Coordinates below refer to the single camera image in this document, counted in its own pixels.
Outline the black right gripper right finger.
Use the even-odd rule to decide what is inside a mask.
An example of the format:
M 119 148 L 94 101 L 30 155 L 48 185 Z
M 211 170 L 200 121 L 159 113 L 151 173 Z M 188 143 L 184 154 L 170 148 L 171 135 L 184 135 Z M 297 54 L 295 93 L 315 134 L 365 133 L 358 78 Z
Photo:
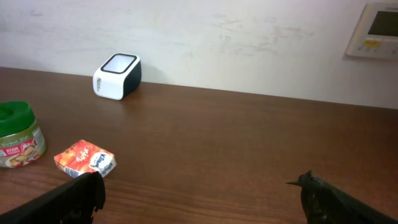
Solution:
M 393 219 L 308 171 L 289 185 L 301 188 L 308 224 L 397 224 Z

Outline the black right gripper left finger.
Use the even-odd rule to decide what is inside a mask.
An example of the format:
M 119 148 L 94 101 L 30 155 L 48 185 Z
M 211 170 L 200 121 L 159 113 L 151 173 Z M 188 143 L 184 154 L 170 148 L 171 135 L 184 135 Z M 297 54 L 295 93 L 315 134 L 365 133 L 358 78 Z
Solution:
M 87 172 L 71 181 L 1 214 L 1 223 L 93 223 L 103 209 L 106 192 L 99 172 Z

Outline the green lid seasoning jar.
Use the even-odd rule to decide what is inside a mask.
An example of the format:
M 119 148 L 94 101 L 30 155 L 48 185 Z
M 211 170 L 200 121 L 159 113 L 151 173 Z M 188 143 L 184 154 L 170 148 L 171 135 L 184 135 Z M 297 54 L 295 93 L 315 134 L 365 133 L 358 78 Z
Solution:
M 30 104 L 1 103 L 1 167 L 18 168 L 45 154 L 47 144 Z

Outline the orange tissue packet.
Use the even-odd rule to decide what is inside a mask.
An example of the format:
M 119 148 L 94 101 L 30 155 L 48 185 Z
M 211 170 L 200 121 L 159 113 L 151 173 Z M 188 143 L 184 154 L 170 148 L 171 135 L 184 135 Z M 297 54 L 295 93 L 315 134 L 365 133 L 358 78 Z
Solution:
M 54 157 L 56 166 L 75 178 L 87 172 L 108 175 L 117 165 L 113 153 L 88 141 L 79 140 Z

